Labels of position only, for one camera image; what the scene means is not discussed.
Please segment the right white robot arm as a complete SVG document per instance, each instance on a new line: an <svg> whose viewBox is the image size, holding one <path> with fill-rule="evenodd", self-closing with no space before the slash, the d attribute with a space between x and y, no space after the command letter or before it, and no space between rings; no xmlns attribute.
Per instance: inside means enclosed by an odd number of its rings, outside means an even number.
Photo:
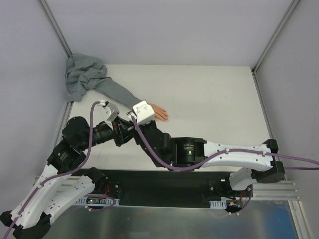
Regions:
<svg viewBox="0 0 319 239"><path fill-rule="evenodd" d="M277 143L268 140L260 145L239 147L195 137L171 137L157 128L154 121L134 125L134 139L156 167L170 171L194 171L200 168L227 166L238 170L228 176L225 193L236 196L253 183L277 183L283 180L285 169L273 153Z"/></svg>

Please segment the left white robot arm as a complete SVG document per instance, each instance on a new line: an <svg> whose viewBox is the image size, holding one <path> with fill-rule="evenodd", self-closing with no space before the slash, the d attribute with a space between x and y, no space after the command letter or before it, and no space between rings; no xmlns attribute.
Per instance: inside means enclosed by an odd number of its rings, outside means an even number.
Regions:
<svg viewBox="0 0 319 239"><path fill-rule="evenodd" d="M83 117L71 118L62 131L62 140L53 149L42 174L25 199L0 221L16 239L41 239L54 221L76 201L88 194L107 197L106 175L92 167L59 195L56 191L88 161L93 146L114 140L117 146L128 142L133 124L120 117L92 126Z"/></svg>

